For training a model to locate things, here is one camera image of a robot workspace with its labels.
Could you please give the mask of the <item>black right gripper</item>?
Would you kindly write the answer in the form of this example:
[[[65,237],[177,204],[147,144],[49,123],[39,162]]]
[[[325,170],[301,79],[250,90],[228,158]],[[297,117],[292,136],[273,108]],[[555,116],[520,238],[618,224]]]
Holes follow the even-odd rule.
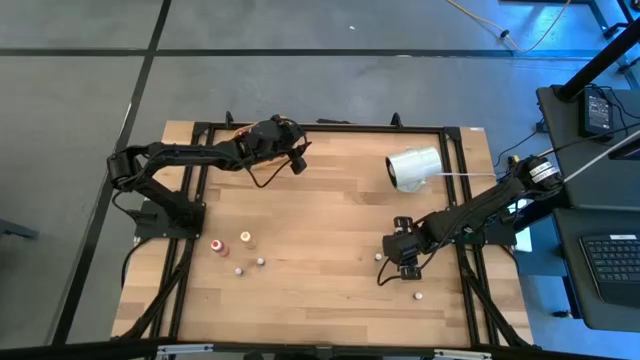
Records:
[[[426,253],[426,241],[411,217],[393,219],[394,233],[382,238],[384,255],[397,266],[402,280],[420,280],[418,256]]]

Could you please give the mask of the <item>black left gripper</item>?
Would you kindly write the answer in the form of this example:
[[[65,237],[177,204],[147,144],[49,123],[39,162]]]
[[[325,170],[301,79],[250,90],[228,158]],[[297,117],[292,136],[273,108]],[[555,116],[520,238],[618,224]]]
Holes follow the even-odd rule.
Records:
[[[307,168],[303,155],[310,144],[306,132],[297,122],[280,115],[255,123],[246,132],[246,150],[250,164],[287,156],[295,175]]]

